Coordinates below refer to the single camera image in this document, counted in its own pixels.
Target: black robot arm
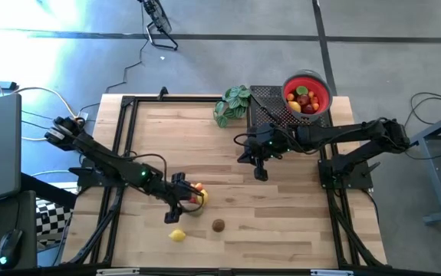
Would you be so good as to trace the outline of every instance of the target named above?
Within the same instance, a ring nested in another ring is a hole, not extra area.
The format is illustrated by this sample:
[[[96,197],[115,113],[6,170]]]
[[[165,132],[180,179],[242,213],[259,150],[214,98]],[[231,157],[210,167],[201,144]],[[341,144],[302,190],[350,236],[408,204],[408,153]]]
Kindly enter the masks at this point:
[[[137,156],[118,156],[85,133],[79,120],[58,117],[44,137],[62,150],[77,150],[93,163],[89,167],[69,169],[79,179],[90,179],[101,186],[130,186],[162,199],[170,207],[165,223],[179,221],[179,216],[184,211],[180,200],[189,200],[192,193],[202,196],[201,192],[193,189],[185,180],[184,173],[175,174],[172,182],[168,182],[160,170],[145,163],[134,162]]]
[[[239,143],[237,138],[240,136],[247,136],[248,139]],[[254,165],[255,178],[261,181],[268,180],[264,161],[272,157],[281,159],[287,151],[313,154],[329,143],[365,140],[370,142],[348,154],[333,156],[330,162],[325,164],[325,170],[329,171],[327,173],[331,177],[345,176],[351,174],[355,166],[376,155],[402,153],[410,146],[403,126],[395,120],[385,118],[339,127],[308,125],[281,128],[274,123],[264,123],[235,138],[235,142],[245,148],[238,162]]]

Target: lemon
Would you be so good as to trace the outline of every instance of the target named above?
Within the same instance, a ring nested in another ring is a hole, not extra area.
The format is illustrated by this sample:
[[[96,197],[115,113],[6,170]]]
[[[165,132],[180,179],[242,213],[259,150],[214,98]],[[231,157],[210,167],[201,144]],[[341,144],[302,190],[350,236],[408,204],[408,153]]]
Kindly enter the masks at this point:
[[[181,229],[174,229],[174,231],[169,234],[169,238],[175,242],[182,242],[186,238],[186,233]]]
[[[202,200],[205,199],[205,203],[203,203],[204,206],[208,202],[208,193],[204,189],[201,191],[201,193],[203,194],[203,198],[200,195],[198,195],[196,196],[196,201],[198,202],[198,204],[202,204]]]

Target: potted plant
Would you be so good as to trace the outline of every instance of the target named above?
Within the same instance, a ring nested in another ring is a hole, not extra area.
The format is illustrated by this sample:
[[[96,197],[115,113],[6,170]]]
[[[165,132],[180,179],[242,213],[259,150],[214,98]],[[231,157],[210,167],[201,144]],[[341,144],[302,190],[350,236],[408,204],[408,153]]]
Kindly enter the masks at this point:
[[[229,88],[213,110],[213,119],[219,127],[227,127],[229,119],[243,118],[249,105],[250,96],[251,91],[244,85]]]

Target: gray floor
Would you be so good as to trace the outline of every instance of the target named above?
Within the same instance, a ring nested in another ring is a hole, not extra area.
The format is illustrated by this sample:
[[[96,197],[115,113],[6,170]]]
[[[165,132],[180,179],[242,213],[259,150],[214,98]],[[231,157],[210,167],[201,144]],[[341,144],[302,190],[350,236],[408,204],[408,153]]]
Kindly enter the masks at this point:
[[[134,0],[17,1],[0,6],[0,28],[52,31],[140,33],[140,6]],[[327,35],[441,37],[441,0],[320,0]],[[177,34],[316,35],[310,0],[164,0]],[[30,11],[30,15],[21,16]],[[177,52],[146,46],[143,64],[128,72],[129,83],[111,93],[222,93],[232,85],[281,85],[297,69],[324,75],[318,42],[178,41]],[[74,110],[96,103],[123,68],[138,58],[143,40],[37,39],[0,31],[0,80],[60,91]],[[330,43],[339,95],[350,96],[356,121],[377,117],[403,122],[410,97],[421,91],[441,94],[441,44]],[[67,116],[45,92],[25,92],[27,111]],[[424,104],[425,120],[441,118],[441,103]],[[24,115],[25,120],[50,121]],[[408,134],[426,127],[410,121]],[[43,130],[23,126],[26,136]],[[48,143],[23,142],[22,170],[36,173],[76,166],[78,156]],[[383,154],[373,172],[380,229],[389,263],[396,268],[441,272],[441,224],[425,226],[422,217],[439,210],[422,161]],[[69,174],[42,176],[71,181]]]

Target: wooden table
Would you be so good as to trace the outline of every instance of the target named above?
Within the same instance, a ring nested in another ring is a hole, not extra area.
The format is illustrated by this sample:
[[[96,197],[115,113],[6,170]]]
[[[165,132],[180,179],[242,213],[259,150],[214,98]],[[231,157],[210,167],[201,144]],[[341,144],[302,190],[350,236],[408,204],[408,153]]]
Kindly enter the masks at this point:
[[[103,95],[97,115],[94,138],[108,148],[113,144],[122,96]],[[287,153],[283,160],[269,160],[265,163],[269,181],[257,181],[253,176],[254,166],[236,162],[243,148],[232,142],[236,134],[245,132],[245,120],[234,120],[226,129],[220,129],[212,119],[213,105],[140,104],[132,150],[138,154],[163,155],[168,162],[169,177],[185,172],[190,182],[202,182],[209,193],[209,202],[201,217],[182,215],[179,223],[166,225],[163,216],[167,205],[127,189],[113,266],[336,268],[327,197],[318,179],[318,154]],[[335,97],[331,113],[334,125],[354,122],[348,97]],[[358,143],[338,146],[344,153]],[[140,161],[163,169],[158,159]],[[102,193],[103,189],[93,188],[77,199],[64,261],[75,256],[94,231]],[[348,191],[348,198],[355,231],[376,258],[385,263],[372,202],[356,190]],[[225,231],[216,233],[211,229],[215,219],[225,221]],[[168,238],[175,228],[186,232],[183,242]],[[101,257],[107,236],[105,232]],[[349,261],[344,235],[343,240]]]

